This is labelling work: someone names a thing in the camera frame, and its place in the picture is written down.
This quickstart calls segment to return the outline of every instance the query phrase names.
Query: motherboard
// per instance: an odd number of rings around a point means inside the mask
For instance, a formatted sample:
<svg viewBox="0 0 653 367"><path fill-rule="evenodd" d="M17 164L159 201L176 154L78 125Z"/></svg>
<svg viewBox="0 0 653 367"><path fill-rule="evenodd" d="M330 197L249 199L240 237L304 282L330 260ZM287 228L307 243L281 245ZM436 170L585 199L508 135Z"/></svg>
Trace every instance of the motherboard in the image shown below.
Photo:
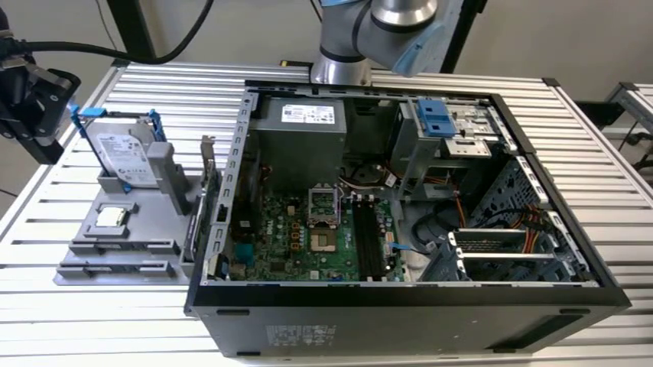
<svg viewBox="0 0 653 367"><path fill-rule="evenodd" d="M265 195L256 241L235 244L231 279L364 281L370 268L375 268L379 280L403 281L400 253L391 249L395 229L390 204L379 199L366 204L374 211L374 223L370 217L360 224L358 203L338 195L338 190ZM334 215L335 220L320 222L310 211L318 213L318 218ZM356 243L363 233L371 238L372 251L362 251L362 244Z"/></svg>

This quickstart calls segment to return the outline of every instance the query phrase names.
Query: blue plastic latch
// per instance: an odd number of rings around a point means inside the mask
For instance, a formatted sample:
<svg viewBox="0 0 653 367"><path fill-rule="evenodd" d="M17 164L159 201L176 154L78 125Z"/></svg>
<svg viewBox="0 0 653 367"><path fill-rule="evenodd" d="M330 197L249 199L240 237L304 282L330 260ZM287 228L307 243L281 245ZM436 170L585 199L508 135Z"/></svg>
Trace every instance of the blue plastic latch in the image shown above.
<svg viewBox="0 0 653 367"><path fill-rule="evenodd" d="M84 109L84 111L81 111L80 116L85 117L86 119L104 117L105 109L103 109L101 107L88 107L86 109Z"/></svg>
<svg viewBox="0 0 653 367"><path fill-rule="evenodd" d="M235 260L240 264L253 266L253 245L251 243L235 244Z"/></svg>
<svg viewBox="0 0 653 367"><path fill-rule="evenodd" d="M167 141L165 132L163 131L161 115L159 115L157 112L153 109L151 109L149 112L147 113L147 116L152 120L155 140Z"/></svg>
<svg viewBox="0 0 653 367"><path fill-rule="evenodd" d="M456 134L456 127L442 101L418 99L418 118L424 127L426 136L450 138Z"/></svg>

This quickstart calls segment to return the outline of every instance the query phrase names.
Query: aluminum slotted table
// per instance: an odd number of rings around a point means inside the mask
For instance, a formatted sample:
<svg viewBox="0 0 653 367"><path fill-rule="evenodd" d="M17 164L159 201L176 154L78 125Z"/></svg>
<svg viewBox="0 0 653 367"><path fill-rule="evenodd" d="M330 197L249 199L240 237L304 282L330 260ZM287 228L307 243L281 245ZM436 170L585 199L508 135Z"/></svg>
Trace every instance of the aluminum slotted table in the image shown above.
<svg viewBox="0 0 653 367"><path fill-rule="evenodd" d="M224 165L243 81L307 81L301 67L173 63L112 67L86 106L163 115L175 160L201 169L200 138ZM261 365L653 365L653 191L565 91L539 79L376 71L374 85L498 93L633 302L531 356L257 359ZM201 322L184 317L185 287L57 287L53 269L99 190L97 162L69 128L58 164L38 168L0 221L0 365L221 365Z"/></svg>

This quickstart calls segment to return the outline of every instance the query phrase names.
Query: electronic component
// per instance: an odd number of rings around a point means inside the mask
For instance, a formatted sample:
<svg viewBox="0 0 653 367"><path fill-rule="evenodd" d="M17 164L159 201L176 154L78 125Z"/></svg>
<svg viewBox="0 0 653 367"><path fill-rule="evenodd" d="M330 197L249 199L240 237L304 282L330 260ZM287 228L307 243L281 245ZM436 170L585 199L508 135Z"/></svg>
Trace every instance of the electronic component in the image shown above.
<svg viewBox="0 0 653 367"><path fill-rule="evenodd" d="M260 151L261 164L273 168L265 188L297 191L335 184L347 137L343 101L280 97L265 100L264 107L248 123L245 150Z"/></svg>
<svg viewBox="0 0 653 367"><path fill-rule="evenodd" d="M273 261L269 263L269 271L280 272L285 271L285 263L281 261Z"/></svg>
<svg viewBox="0 0 653 367"><path fill-rule="evenodd" d="M247 266L253 265L253 245L251 243L235 244L235 260Z"/></svg>
<svg viewBox="0 0 653 367"><path fill-rule="evenodd" d="M104 206L100 208L97 219L95 221L96 227L120 227L123 225L127 215L127 209L115 206Z"/></svg>
<svg viewBox="0 0 653 367"><path fill-rule="evenodd" d="M338 228L338 189L327 184L308 190L308 227Z"/></svg>
<svg viewBox="0 0 653 367"><path fill-rule="evenodd" d="M356 240L358 274L360 280L380 280L384 275L380 242L378 240L376 216L374 201L352 203L354 237Z"/></svg>
<svg viewBox="0 0 653 367"><path fill-rule="evenodd" d="M310 251L335 252L335 231L332 229L310 230Z"/></svg>

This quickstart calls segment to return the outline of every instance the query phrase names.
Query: green circuit board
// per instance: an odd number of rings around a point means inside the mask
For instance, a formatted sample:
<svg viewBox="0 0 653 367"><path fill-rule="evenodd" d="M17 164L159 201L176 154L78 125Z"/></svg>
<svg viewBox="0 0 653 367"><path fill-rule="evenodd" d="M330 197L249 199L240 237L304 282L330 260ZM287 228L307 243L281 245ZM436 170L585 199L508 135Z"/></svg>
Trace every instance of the green circuit board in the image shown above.
<svg viewBox="0 0 653 367"><path fill-rule="evenodd" d="M253 262L244 270L247 281L359 281L351 204L343 200L338 229L305 226L305 195L265 196L261 206L260 231L253 244ZM324 210L331 204L318 204ZM379 227L395 238L390 205L375 205ZM386 251L386 235L378 232L378 245ZM396 266L387 272L388 281L403 281L399 254Z"/></svg>

